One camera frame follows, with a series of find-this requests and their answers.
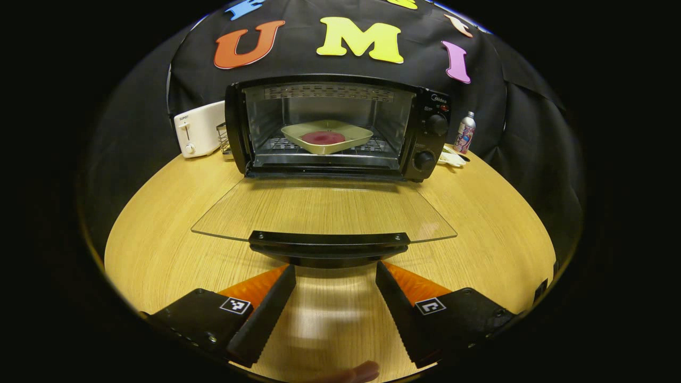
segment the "orange letter u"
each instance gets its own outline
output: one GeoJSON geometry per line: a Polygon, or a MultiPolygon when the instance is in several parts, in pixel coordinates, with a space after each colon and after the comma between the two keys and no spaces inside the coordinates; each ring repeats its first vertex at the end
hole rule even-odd
{"type": "Polygon", "coordinates": [[[239,43],[239,38],[245,35],[248,29],[240,29],[220,37],[216,41],[218,45],[215,50],[215,59],[213,60],[215,66],[220,69],[230,69],[252,64],[262,59],[270,52],[272,45],[274,45],[276,30],[284,24],[284,20],[278,20],[258,25],[255,28],[256,31],[260,31],[257,46],[251,52],[244,53],[243,55],[236,54],[236,46],[239,43]]]}

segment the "oven vent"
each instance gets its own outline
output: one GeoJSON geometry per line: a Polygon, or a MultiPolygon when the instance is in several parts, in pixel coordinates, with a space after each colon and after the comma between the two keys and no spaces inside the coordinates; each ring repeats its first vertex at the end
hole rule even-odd
{"type": "Polygon", "coordinates": [[[265,88],[265,99],[291,97],[341,97],[392,102],[393,93],[385,89],[354,85],[301,84],[265,88]]]}

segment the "wire rack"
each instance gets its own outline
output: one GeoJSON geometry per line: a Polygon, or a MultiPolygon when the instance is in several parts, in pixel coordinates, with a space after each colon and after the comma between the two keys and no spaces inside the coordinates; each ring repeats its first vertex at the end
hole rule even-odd
{"type": "MultiPolygon", "coordinates": [[[[262,146],[263,149],[267,150],[269,154],[275,154],[277,152],[286,153],[308,153],[305,149],[299,147],[298,145],[288,141],[284,136],[273,136],[270,137],[267,142],[262,146]]],[[[374,135],[366,144],[359,145],[356,147],[351,147],[343,151],[334,153],[336,155],[372,155],[383,152],[390,151],[390,146],[385,143],[385,140],[374,135]]]]}
{"type": "Polygon", "coordinates": [[[220,150],[223,154],[230,154],[232,148],[229,146],[229,138],[227,138],[227,129],[225,128],[225,123],[216,126],[217,138],[220,142],[220,150]]]}

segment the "oven door handle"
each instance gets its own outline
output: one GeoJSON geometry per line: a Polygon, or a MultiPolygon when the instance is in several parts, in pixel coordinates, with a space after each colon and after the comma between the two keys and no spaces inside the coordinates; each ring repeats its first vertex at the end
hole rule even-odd
{"type": "Polygon", "coordinates": [[[385,234],[294,234],[254,230],[251,250],[298,266],[341,269],[362,266],[407,250],[405,232],[385,234]]]}

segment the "blue letter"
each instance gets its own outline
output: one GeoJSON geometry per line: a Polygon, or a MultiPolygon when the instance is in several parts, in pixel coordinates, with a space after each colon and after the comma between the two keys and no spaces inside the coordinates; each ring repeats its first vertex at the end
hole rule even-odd
{"type": "Polygon", "coordinates": [[[237,18],[240,18],[241,16],[244,16],[245,14],[249,13],[250,11],[256,10],[262,6],[262,2],[265,0],[246,0],[242,1],[241,3],[235,5],[234,7],[231,7],[230,9],[226,10],[225,13],[232,11],[234,16],[230,20],[236,20],[237,18]]]}

